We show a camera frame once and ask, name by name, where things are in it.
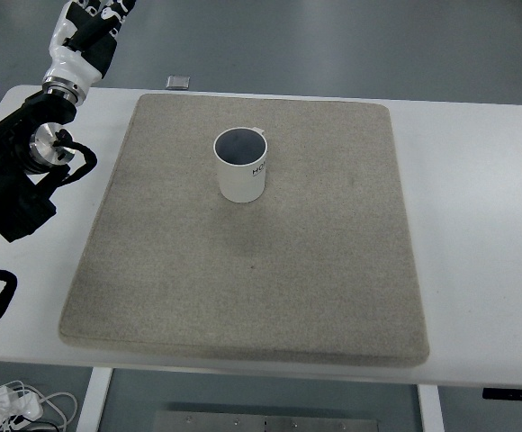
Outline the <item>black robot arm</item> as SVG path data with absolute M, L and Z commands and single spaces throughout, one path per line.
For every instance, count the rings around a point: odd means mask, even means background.
M 96 154 L 65 127 L 85 99 L 77 84 L 50 77 L 0 121 L 0 235 L 5 240 L 34 233 L 56 213 L 53 193 L 95 168 Z

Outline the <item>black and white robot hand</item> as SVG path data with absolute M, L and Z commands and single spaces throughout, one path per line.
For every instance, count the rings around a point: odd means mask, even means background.
M 80 93 L 105 77 L 117 37 L 135 0 L 69 1 L 64 4 L 49 43 L 51 65 L 43 83 L 65 84 Z

